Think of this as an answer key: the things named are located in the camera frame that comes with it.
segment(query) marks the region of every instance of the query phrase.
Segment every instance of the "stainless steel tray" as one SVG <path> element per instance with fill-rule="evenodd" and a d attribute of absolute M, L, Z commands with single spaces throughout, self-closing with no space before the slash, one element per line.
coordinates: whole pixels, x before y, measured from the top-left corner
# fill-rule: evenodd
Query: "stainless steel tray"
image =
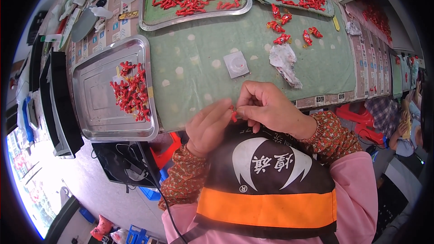
<path fill-rule="evenodd" d="M 135 35 L 103 48 L 73 69 L 73 95 L 83 135 L 90 140 L 150 141 L 158 134 L 151 78 L 149 42 Z M 149 95 L 150 122 L 136 122 L 116 106 L 110 81 L 122 61 L 144 64 Z"/>
<path fill-rule="evenodd" d="M 252 8 L 252 4 L 253 4 L 253 0 L 246 0 L 246 2 L 244 3 L 241 9 L 237 9 L 233 11 L 221 11 L 221 10 L 207 11 L 205 13 L 192 14 L 184 17 L 180 16 L 165 22 L 150 25 L 150 24 L 145 24 L 144 22 L 144 18 L 146 16 L 146 0 L 140 0 L 139 10 L 138 10 L 138 24 L 145 31 L 154 31 L 160 28 L 165 28 L 173 24 L 179 24 L 182 22 L 187 22 L 187 21 L 192 21 L 192 20 L 197 20 L 202 18 L 243 14 L 248 12 L 248 10 Z"/>

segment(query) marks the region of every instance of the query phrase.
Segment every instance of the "red plastic stool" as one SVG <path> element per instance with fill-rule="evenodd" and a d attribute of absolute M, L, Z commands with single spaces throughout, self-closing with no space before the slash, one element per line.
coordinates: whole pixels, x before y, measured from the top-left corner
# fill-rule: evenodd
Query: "red plastic stool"
<path fill-rule="evenodd" d="M 173 139 L 173 143 L 169 146 L 169 148 L 162 154 L 155 153 L 154 150 L 151 149 L 151 153 L 154 156 L 155 163 L 158 166 L 158 169 L 161 170 L 166 163 L 171 159 L 173 153 L 181 147 L 181 139 L 176 134 L 176 132 L 171 132 L 170 136 Z"/>
<path fill-rule="evenodd" d="M 385 137 L 383 133 L 375 132 L 375 128 L 367 127 L 365 124 L 357 123 L 354 128 L 354 132 L 361 138 L 372 141 L 377 145 L 385 145 Z"/>
<path fill-rule="evenodd" d="M 374 125 L 374 117 L 372 117 L 371 113 L 366 110 L 364 104 L 365 102 L 361 102 L 358 113 L 351 112 L 349 110 L 350 104 L 345 104 L 341 107 L 336 107 L 335 114 L 339 118 L 348 120 L 350 122 L 362 123 L 367 127 L 372 127 Z"/>

